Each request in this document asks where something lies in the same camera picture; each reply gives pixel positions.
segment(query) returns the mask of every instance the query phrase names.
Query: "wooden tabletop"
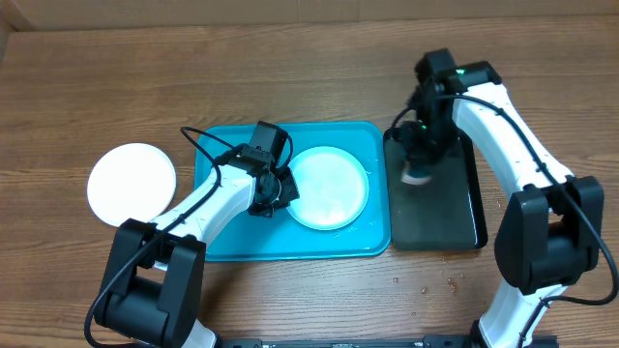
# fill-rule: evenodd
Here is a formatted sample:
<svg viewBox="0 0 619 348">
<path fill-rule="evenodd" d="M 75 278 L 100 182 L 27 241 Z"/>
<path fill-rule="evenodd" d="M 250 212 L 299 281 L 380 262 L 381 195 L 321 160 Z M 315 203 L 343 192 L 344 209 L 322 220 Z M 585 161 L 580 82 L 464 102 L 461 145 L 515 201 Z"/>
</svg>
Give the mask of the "wooden tabletop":
<svg viewBox="0 0 619 348">
<path fill-rule="evenodd" d="M 369 120 L 385 130 L 415 87 L 414 64 L 441 47 L 462 64 L 488 60 L 548 150 L 598 178 L 603 236 L 619 257 L 616 16 L 17 33 L 0 68 L 0 346 L 86 346 L 84 315 L 115 233 L 86 201 L 106 151 L 128 142 L 164 150 L 178 202 L 192 190 L 194 160 L 179 127 Z M 501 279 L 492 244 L 506 206 L 479 157 L 478 171 L 490 235 L 482 250 L 207 264 L 200 320 L 224 338 L 467 333 Z M 605 296 L 600 260 L 570 295 Z M 616 347 L 618 308 L 556 304 L 536 334 Z"/>
</svg>

